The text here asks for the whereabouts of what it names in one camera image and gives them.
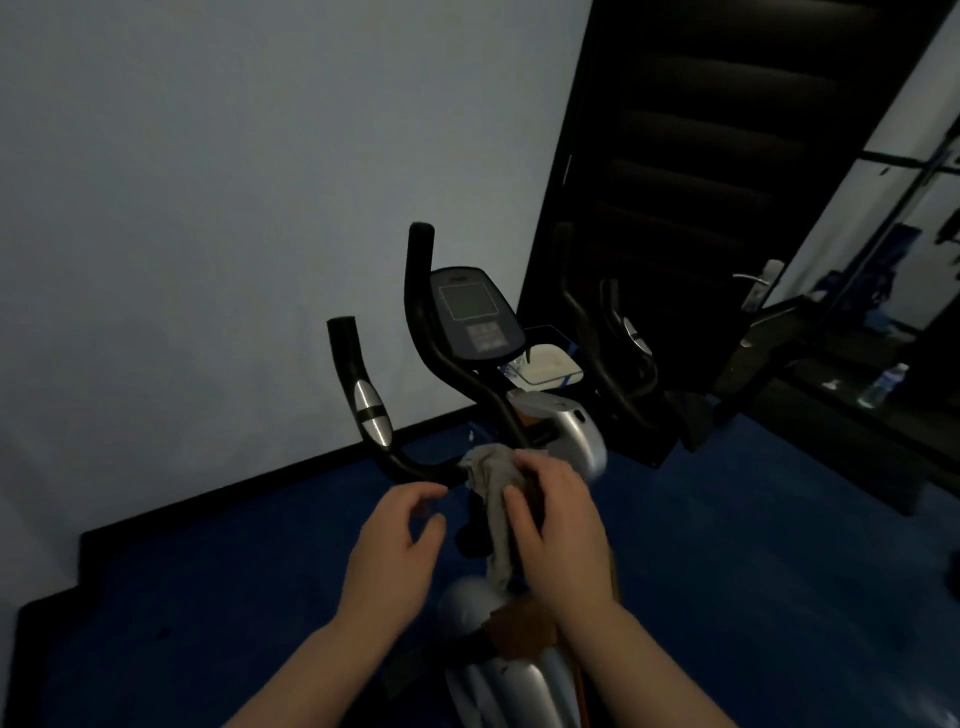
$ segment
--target fingers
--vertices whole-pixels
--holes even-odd
[[[520,550],[520,558],[524,563],[530,563],[529,560],[536,556],[543,541],[540,539],[540,533],[534,524],[534,518],[530,515],[527,499],[523,497],[523,493],[516,485],[508,485],[503,491],[503,500],[507,505],[507,517],[514,529],[516,547]]]
[[[435,513],[426,522],[420,539],[413,546],[412,550],[417,554],[417,558],[428,564],[431,570],[437,563],[440,547],[444,544],[444,536],[446,536],[446,518],[442,513]]]
[[[398,513],[409,518],[414,508],[422,500],[444,497],[447,488],[439,483],[407,483],[406,485],[395,485],[384,496],[380,503],[385,508],[396,510]]]
[[[514,462],[518,468],[540,474],[555,462],[552,457],[532,449],[514,450]]]
[[[514,463],[521,470],[536,473],[540,489],[548,497],[559,493],[561,488],[568,489],[571,484],[581,480],[569,463],[536,450],[514,450]]]

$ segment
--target blue carpet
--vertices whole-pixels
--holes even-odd
[[[458,427],[421,459],[468,447]],[[349,550],[390,483],[360,462],[117,554],[84,619],[50,637],[41,725],[223,723],[336,608]],[[960,605],[942,585],[960,501],[906,519],[738,418],[651,471],[612,455],[594,487],[626,606],[742,726],[948,726]],[[450,533],[466,493],[440,505]],[[448,539],[428,608],[482,565]],[[426,683],[391,725],[455,726]]]

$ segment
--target right hand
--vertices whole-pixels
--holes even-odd
[[[531,450],[517,450],[514,462],[540,479],[542,532],[516,486],[503,497],[523,571],[534,596],[561,624],[613,603],[610,546],[587,484],[568,463]]]

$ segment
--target towel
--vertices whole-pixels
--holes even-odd
[[[487,557],[487,579],[505,589],[514,573],[510,553],[510,522],[503,505],[508,485],[524,489],[526,477],[514,465],[514,451],[506,445],[479,445],[464,455],[460,465],[468,472],[469,488],[483,499],[493,553]]]

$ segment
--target water bottle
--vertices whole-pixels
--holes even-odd
[[[863,391],[863,394],[857,398],[856,403],[867,409],[880,406],[890,396],[890,393],[897,389],[897,385],[906,378],[908,369],[910,369],[908,364],[898,364],[896,367],[891,367]]]

